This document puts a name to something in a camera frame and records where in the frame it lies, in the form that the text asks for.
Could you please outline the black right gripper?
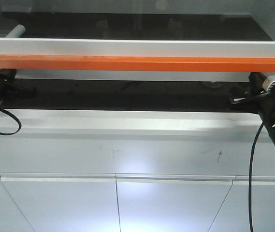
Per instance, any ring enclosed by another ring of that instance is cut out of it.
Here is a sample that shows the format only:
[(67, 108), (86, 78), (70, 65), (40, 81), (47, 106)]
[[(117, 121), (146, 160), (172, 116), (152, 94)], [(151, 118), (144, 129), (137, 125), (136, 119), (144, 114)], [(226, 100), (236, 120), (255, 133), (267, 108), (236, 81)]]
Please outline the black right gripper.
[(275, 92), (266, 92), (262, 85), (264, 75), (260, 72), (251, 72), (249, 75), (250, 93), (246, 97), (230, 97), (228, 111), (240, 113), (257, 113), (262, 120), (261, 128), (275, 128)]

